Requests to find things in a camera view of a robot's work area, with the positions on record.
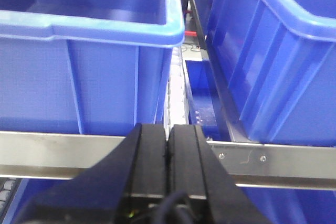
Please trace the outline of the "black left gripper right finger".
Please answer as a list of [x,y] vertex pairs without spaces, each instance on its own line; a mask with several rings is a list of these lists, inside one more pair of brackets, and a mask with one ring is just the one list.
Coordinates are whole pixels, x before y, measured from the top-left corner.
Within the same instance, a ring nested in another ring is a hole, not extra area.
[[199,126],[173,126],[167,154],[168,223],[271,222],[236,186]]

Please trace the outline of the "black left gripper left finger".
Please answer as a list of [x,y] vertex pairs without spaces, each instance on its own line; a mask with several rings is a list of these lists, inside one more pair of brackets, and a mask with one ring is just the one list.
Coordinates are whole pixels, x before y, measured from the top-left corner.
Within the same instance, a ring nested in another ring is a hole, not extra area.
[[166,136],[137,124],[106,157],[30,199],[14,223],[125,223],[166,195]]

